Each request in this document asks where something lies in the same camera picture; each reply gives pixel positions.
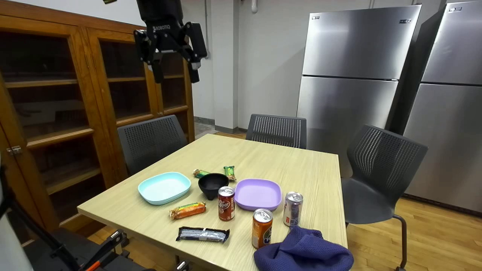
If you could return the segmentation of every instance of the refrigerator door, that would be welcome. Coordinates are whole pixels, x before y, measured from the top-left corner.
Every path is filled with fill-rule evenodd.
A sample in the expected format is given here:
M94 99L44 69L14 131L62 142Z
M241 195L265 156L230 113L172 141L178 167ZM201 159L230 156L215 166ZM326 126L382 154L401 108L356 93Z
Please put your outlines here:
M482 1L449 3L423 82L482 85Z
M338 154L352 174L347 149L364 124L385 127L398 82L302 77L297 117L306 118L307 149Z
M420 6L311 13L303 75L399 79Z
M482 212L482 87L420 84L404 136L428 146L406 193Z

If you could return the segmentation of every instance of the purple plate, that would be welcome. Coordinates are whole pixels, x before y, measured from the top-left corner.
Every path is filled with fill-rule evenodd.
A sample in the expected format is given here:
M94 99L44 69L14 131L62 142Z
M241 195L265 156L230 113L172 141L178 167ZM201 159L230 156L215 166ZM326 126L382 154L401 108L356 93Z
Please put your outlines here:
M281 188L269 180L244 179L234 190L234 201L246 210L266 208L274 211L281 203Z

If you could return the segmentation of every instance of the can lid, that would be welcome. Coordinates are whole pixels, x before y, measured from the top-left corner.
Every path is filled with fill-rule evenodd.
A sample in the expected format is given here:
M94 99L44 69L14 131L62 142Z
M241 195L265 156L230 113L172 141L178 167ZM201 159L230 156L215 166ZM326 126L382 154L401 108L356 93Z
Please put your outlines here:
M253 217L258 222L266 223L270 222L273 219L273 213L268 209L259 208L254 211Z
M300 203L303 202L303 195L298 192L288 192L286 193L286 199L292 202Z
M234 189L229 186L223 186L218 190L219 195L229 197L234 195Z

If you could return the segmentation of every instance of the gray chair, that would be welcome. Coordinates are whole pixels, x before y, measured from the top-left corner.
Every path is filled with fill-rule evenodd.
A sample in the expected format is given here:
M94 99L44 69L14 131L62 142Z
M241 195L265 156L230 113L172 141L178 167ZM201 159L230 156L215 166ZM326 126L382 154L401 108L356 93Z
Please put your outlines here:
M131 175L187 144L174 115L122 126L117 130Z
M342 179L347 226L396 218L402 223L402 262L407 262L407 224L395 204L412 181L428 148L401 135L365 125L348 147L351 178Z
M252 114L246 139L306 149L306 119Z

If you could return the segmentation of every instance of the wooden cabinet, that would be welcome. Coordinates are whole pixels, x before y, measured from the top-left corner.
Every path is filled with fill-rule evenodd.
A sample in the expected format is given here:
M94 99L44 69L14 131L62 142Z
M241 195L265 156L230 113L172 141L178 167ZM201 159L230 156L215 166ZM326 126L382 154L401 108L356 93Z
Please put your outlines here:
M174 114L194 140L187 63L165 55L156 84L135 50L139 28L0 0L1 161L48 230L85 229L77 205L128 176L119 126Z

